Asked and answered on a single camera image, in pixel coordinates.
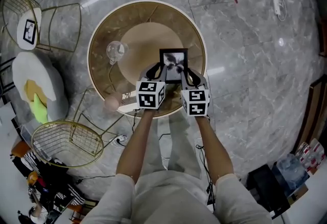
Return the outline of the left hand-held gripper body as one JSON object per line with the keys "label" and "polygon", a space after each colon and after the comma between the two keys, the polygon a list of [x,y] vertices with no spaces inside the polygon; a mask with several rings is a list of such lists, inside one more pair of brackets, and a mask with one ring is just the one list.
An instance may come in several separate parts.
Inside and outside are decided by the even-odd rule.
{"label": "left hand-held gripper body", "polygon": [[136,82],[136,100],[139,109],[158,110],[166,96],[166,83],[142,77]]}

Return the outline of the person's right forearm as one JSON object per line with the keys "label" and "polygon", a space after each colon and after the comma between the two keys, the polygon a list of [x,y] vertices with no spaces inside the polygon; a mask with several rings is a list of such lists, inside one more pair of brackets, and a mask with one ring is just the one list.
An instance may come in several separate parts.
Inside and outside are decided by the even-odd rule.
{"label": "person's right forearm", "polygon": [[210,178],[215,184],[217,180],[227,174],[233,174],[231,159],[212,129],[208,118],[195,117],[198,124]]}

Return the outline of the person's left forearm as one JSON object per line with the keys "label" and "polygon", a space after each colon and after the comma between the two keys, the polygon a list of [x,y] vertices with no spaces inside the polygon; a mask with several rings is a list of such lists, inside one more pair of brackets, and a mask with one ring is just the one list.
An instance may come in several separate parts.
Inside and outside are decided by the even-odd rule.
{"label": "person's left forearm", "polygon": [[153,109],[144,110],[142,118],[123,150],[116,168],[116,174],[123,174],[131,177],[135,184],[141,174],[154,114],[155,110]]}

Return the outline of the round glass-top side table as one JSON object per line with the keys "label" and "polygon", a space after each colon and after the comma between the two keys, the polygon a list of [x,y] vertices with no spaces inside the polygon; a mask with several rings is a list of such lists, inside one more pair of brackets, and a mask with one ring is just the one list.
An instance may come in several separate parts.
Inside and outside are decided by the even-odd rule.
{"label": "round glass-top side table", "polygon": [[[112,41],[129,47],[114,65],[106,54]],[[129,2],[109,12],[95,28],[88,46],[88,73],[100,98],[121,93],[118,112],[132,117],[137,107],[135,84],[141,72],[160,61],[160,49],[180,48],[188,49],[188,66],[206,75],[204,38],[186,13],[156,0]]]}

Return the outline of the pink ball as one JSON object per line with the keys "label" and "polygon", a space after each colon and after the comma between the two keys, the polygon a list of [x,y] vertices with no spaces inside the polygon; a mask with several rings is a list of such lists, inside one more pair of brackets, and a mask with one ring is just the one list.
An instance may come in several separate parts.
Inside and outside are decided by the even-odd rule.
{"label": "pink ball", "polygon": [[123,95],[119,92],[110,94],[105,98],[105,107],[109,111],[117,111],[121,106]]}

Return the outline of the clear glass light bulb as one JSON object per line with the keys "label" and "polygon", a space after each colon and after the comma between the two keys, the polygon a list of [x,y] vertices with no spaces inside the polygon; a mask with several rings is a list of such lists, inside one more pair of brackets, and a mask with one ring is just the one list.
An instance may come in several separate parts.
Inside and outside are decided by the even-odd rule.
{"label": "clear glass light bulb", "polygon": [[106,54],[109,58],[109,63],[114,65],[120,61],[123,56],[128,52],[129,47],[126,43],[120,41],[112,41],[109,43],[106,49]]}

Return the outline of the white pouf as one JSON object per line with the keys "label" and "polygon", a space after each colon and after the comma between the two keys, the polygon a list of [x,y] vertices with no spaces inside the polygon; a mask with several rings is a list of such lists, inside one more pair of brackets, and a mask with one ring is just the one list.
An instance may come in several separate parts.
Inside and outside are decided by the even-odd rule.
{"label": "white pouf", "polygon": [[24,91],[28,79],[34,80],[47,97],[48,121],[64,119],[68,112],[68,100],[63,80],[47,54],[40,51],[20,52],[12,63],[13,82],[22,100],[30,101]]}

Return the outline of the person's grey sweatshirt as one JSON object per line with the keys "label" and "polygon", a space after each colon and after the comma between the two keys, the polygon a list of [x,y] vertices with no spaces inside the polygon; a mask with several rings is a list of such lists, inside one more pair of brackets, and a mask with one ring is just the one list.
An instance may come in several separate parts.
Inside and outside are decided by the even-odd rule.
{"label": "person's grey sweatshirt", "polygon": [[215,210],[206,203],[201,180],[177,171],[158,171],[139,178],[117,174],[81,224],[272,224],[234,174],[215,183]]}

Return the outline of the green star pillow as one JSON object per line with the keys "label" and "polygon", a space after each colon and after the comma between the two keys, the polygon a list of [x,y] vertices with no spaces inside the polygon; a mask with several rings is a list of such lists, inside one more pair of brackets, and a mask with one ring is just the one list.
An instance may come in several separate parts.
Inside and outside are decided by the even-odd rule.
{"label": "green star pillow", "polygon": [[48,111],[46,106],[41,102],[38,95],[34,94],[34,100],[29,103],[31,112],[35,116],[35,119],[41,123],[48,122]]}

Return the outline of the yellow cushion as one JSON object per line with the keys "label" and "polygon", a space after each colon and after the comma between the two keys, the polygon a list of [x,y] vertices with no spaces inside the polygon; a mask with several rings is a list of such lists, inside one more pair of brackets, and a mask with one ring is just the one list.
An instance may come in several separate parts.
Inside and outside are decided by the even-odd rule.
{"label": "yellow cushion", "polygon": [[24,91],[30,102],[34,101],[34,95],[37,95],[39,100],[47,107],[47,97],[45,96],[41,87],[39,87],[34,80],[28,79],[24,85]]}

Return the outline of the blue plastic bag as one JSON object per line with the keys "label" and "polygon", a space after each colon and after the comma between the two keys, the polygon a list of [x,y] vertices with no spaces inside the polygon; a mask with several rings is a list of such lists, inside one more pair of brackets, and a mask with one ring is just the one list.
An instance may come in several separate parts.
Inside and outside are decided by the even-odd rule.
{"label": "blue plastic bag", "polygon": [[304,166],[291,153],[279,159],[271,168],[284,195],[290,197],[310,177]]}

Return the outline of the pack of water bottles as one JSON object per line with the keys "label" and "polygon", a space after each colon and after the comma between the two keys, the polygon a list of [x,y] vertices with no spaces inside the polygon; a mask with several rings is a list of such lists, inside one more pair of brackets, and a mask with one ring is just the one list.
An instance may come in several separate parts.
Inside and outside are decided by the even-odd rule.
{"label": "pack of water bottles", "polygon": [[305,170],[311,174],[315,174],[322,164],[327,161],[325,150],[316,138],[313,138],[309,144],[303,142],[297,149],[295,157]]}

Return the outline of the black white striped cloth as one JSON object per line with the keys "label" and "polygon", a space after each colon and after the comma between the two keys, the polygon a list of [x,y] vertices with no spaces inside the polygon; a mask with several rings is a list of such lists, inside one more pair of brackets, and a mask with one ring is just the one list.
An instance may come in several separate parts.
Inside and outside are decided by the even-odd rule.
{"label": "black white striped cloth", "polygon": [[35,171],[43,180],[45,187],[53,188],[60,198],[63,195],[71,195],[74,197],[73,205],[84,204],[83,193],[75,186],[65,168],[45,163],[32,151],[27,152],[22,158],[12,155],[11,161],[24,178],[28,178],[30,173]]}

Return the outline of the white round seat cushion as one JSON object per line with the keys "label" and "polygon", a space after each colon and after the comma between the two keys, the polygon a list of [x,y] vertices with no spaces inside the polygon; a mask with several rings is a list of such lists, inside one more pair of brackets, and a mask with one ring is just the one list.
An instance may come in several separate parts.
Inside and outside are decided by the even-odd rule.
{"label": "white round seat cushion", "polygon": [[[25,29],[26,20],[33,20],[36,25],[36,35],[34,44],[29,44],[28,42],[23,40],[23,34]],[[18,21],[17,25],[17,44],[18,46],[26,51],[33,50],[37,44],[37,30],[40,31],[39,25],[41,24],[41,9],[40,8],[33,8],[33,10],[28,10],[25,12],[22,17]]]}

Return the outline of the brown wooden frame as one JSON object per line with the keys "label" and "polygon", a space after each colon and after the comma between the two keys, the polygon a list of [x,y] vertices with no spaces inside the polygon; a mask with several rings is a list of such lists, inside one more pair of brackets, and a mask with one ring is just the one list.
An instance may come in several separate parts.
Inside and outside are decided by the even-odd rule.
{"label": "brown wooden frame", "polygon": [[294,145],[296,150],[303,142],[318,137],[324,111],[327,109],[327,75],[322,75],[309,87],[309,95],[302,125]]}

